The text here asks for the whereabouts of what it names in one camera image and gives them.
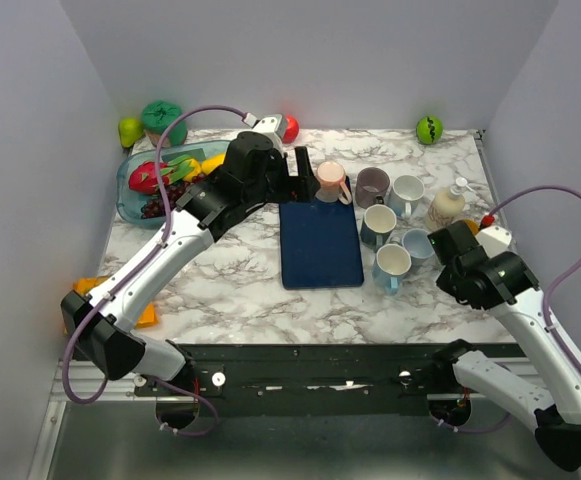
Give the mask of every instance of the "pink mug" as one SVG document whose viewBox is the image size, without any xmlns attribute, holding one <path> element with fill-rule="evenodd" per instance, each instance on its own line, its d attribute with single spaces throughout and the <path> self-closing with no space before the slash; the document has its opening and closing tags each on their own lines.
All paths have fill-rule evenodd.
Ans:
<svg viewBox="0 0 581 480">
<path fill-rule="evenodd" d="M 317 167 L 317 180 L 321 189 L 315 195 L 326 203 L 339 200 L 344 205 L 352 202 L 352 195 L 346 185 L 346 171 L 337 162 L 323 162 Z"/>
</svg>

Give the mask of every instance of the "blue tray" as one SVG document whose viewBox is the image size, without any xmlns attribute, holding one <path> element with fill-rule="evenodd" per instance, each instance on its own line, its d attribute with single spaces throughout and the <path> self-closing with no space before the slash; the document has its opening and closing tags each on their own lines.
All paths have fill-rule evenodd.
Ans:
<svg viewBox="0 0 581 480">
<path fill-rule="evenodd" d="M 196 158 L 202 162 L 206 158 L 214 157 L 224 153 L 228 149 L 228 140 L 213 140 L 211 142 L 191 143 L 189 145 L 179 145 L 177 147 L 164 148 L 161 158 L 164 162 L 172 160 L 182 153 Z M 128 188 L 128 177 L 139 165 L 151 160 L 154 161 L 154 150 L 137 153 L 126 158 L 119 170 L 117 170 L 117 211 L 126 222 L 139 225 L 144 228 L 159 228 L 165 217 L 141 218 L 141 207 L 150 199 L 150 195 L 133 192 Z"/>
<path fill-rule="evenodd" d="M 281 221 L 281 281 L 288 290 L 359 287 L 361 247 L 354 206 L 341 202 L 285 203 Z"/>
</svg>

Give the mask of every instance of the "red apple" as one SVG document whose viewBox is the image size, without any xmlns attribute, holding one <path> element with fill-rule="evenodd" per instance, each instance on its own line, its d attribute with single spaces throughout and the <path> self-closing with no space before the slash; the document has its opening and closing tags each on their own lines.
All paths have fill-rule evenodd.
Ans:
<svg viewBox="0 0 581 480">
<path fill-rule="evenodd" d="M 292 143 L 296 140 L 297 135 L 299 135 L 299 122 L 294 117 L 286 115 L 286 121 L 288 122 L 288 127 L 286 128 L 286 133 L 283 135 L 281 140 L 283 143 Z"/>
</svg>

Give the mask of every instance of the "light blue mug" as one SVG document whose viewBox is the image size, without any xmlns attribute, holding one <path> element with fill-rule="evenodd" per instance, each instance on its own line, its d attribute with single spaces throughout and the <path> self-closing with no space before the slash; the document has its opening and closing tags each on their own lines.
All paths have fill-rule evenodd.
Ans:
<svg viewBox="0 0 581 480">
<path fill-rule="evenodd" d="M 423 228 L 413 228 L 403 234 L 401 245 L 412 259 L 411 272 L 416 272 L 430 258 L 434 257 L 434 248 L 428 240 L 429 232 Z"/>
<path fill-rule="evenodd" d="M 400 245 L 390 243 L 377 250 L 372 278 L 388 295 L 396 295 L 411 266 L 412 260 L 408 251 Z"/>
</svg>

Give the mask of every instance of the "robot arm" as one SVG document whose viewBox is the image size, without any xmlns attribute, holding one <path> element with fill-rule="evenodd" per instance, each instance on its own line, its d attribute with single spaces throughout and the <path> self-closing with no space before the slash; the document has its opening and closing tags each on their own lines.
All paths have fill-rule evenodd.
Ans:
<svg viewBox="0 0 581 480">
<path fill-rule="evenodd" d="M 110 380 L 130 372 L 172 380 L 186 359 L 174 344 L 134 331 L 139 315 L 155 295 L 189 261 L 218 241 L 266 203 L 308 202 L 318 182 L 305 147 L 295 149 L 297 176 L 288 172 L 279 151 L 285 130 L 280 115 L 261 119 L 252 131 L 230 142 L 223 165 L 194 184 L 172 212 L 169 239 L 163 228 L 115 275 L 89 292 L 70 292 L 61 302 L 64 322 L 73 334 L 93 308 L 102 305 L 78 339 L 77 347 Z M 145 262 L 153 250 L 158 252 Z M 120 289 L 116 282 L 138 270 Z"/>
<path fill-rule="evenodd" d="M 517 340 L 545 382 L 539 388 L 490 361 L 466 342 L 450 344 L 437 358 L 438 368 L 457 383 L 474 389 L 513 414 L 529 429 L 557 465 L 573 471 L 581 466 L 581 352 L 556 321 L 542 315 L 543 292 L 521 258 L 504 251 L 492 258 L 463 222 L 429 235 L 444 269 L 441 290 L 459 303 L 488 310 Z"/>
</svg>

